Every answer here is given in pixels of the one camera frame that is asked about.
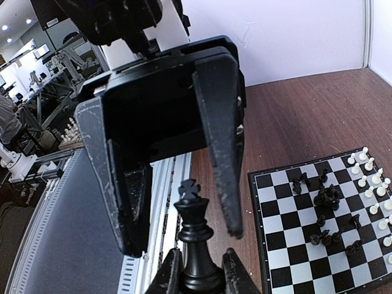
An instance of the person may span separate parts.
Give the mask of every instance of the person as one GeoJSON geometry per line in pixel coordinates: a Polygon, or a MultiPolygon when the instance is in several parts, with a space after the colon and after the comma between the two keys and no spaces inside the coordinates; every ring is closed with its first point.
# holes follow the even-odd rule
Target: person
{"type": "Polygon", "coordinates": [[[10,144],[22,128],[22,123],[15,114],[17,108],[11,98],[0,95],[0,140],[4,145],[10,144]]]}

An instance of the brown wooden surface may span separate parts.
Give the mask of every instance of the brown wooden surface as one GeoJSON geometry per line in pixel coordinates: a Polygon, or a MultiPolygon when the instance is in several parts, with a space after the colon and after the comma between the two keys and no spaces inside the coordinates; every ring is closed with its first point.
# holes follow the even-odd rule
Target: brown wooden surface
{"type": "MultiPolygon", "coordinates": [[[[214,262],[220,265],[226,248],[233,247],[261,289],[247,173],[368,146],[384,175],[392,177],[392,87],[361,69],[277,81],[246,92],[243,239],[227,235],[206,149],[194,153],[192,177],[202,185],[201,195],[211,200],[206,218],[215,231],[209,241],[214,262]]],[[[369,293],[389,293],[390,287],[369,293]]]]}

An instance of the white pawn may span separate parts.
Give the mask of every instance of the white pawn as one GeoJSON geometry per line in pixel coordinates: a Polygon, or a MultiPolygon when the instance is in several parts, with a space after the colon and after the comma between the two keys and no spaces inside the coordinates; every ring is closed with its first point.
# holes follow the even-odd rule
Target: white pawn
{"type": "Polygon", "coordinates": [[[360,186],[361,188],[363,188],[364,186],[366,186],[366,179],[367,179],[367,176],[363,176],[363,177],[358,181],[358,186],[360,186]]]}
{"type": "Polygon", "coordinates": [[[368,172],[373,169],[373,161],[374,157],[371,157],[369,161],[365,164],[365,170],[367,170],[368,172]]]}
{"type": "Polygon", "coordinates": [[[377,171],[377,173],[376,173],[374,176],[372,176],[372,182],[373,182],[373,184],[378,185],[378,184],[381,183],[381,175],[382,175],[382,173],[383,173],[383,168],[380,168],[380,169],[377,171]]]}
{"type": "Polygon", "coordinates": [[[392,210],[392,198],[390,197],[386,202],[384,202],[384,208],[386,210],[392,210]]]}
{"type": "Polygon", "coordinates": [[[377,195],[383,197],[386,194],[386,190],[390,184],[391,180],[389,178],[385,178],[382,186],[377,188],[377,195]]]}
{"type": "Polygon", "coordinates": [[[366,190],[365,191],[365,197],[366,198],[371,198],[373,196],[373,190],[374,190],[373,186],[371,186],[368,190],[366,190]]]}
{"type": "Polygon", "coordinates": [[[368,154],[367,154],[368,151],[369,151],[368,147],[364,147],[362,149],[362,153],[360,154],[360,161],[365,161],[366,159],[368,159],[368,154]]]}
{"type": "Polygon", "coordinates": [[[370,206],[369,212],[373,215],[377,214],[379,211],[380,205],[376,203],[375,205],[370,206]]]}
{"type": "Polygon", "coordinates": [[[351,169],[351,172],[353,173],[353,175],[357,175],[360,172],[360,164],[356,163],[354,165],[354,167],[351,169]]]}
{"type": "Polygon", "coordinates": [[[347,159],[347,163],[350,165],[355,163],[355,153],[351,153],[351,156],[347,159]]]}
{"type": "Polygon", "coordinates": [[[392,245],[392,236],[385,237],[384,241],[382,241],[385,247],[390,247],[392,245]]]}
{"type": "Polygon", "coordinates": [[[380,220],[380,222],[379,222],[379,229],[380,230],[385,230],[388,227],[389,223],[390,223],[389,219],[380,220]]]}

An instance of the ceiling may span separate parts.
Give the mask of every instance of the ceiling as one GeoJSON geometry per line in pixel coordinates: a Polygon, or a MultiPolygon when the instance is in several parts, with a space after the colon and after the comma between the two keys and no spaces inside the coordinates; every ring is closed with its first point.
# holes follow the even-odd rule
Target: ceiling
{"type": "Polygon", "coordinates": [[[36,22],[30,0],[0,0],[0,48],[8,46],[8,38],[18,40],[36,22]],[[33,22],[27,25],[27,19],[33,22]],[[7,31],[1,29],[4,25],[9,27],[7,31]]]}

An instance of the chessboard border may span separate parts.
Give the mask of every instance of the chessboard border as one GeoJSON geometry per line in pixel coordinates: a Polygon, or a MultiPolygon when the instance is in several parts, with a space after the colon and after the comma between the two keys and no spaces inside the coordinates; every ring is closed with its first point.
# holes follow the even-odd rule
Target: chessboard border
{"type": "MultiPolygon", "coordinates": [[[[356,148],[351,151],[347,152],[342,152],[338,154],[333,154],[330,156],[326,156],[323,158],[319,159],[312,159],[308,160],[305,162],[301,162],[298,164],[293,164],[293,165],[283,165],[280,167],[274,167],[274,168],[268,168],[266,170],[259,170],[259,171],[252,171],[247,174],[248,177],[248,182],[249,182],[249,188],[251,192],[251,200],[252,200],[252,208],[253,208],[253,214],[254,214],[254,221],[255,221],[255,230],[256,230],[256,237],[257,237],[257,249],[258,249],[258,259],[260,263],[260,274],[261,276],[261,281],[262,281],[262,293],[263,294],[272,294],[272,286],[271,286],[271,277],[270,277],[270,268],[268,266],[268,250],[266,248],[266,242],[263,240],[264,234],[264,228],[263,228],[263,218],[262,218],[262,212],[261,212],[261,206],[260,206],[260,201],[258,200],[258,192],[257,192],[257,186],[256,186],[256,176],[260,176],[263,174],[267,173],[272,173],[272,172],[279,172],[281,170],[288,170],[296,167],[302,167],[303,165],[309,165],[309,164],[316,164],[321,161],[326,161],[330,159],[334,159],[337,157],[343,157],[350,155],[351,153],[357,153],[362,151],[363,147],[361,148],[356,148]]],[[[378,165],[374,162],[374,167],[376,170],[379,169],[378,165]]],[[[392,273],[387,274],[386,276],[381,277],[380,279],[374,280],[366,285],[364,287],[357,287],[351,290],[346,291],[345,293],[350,293],[350,294],[365,294],[369,293],[369,291],[379,288],[382,285],[386,284],[387,282],[392,281],[392,273]]]]}

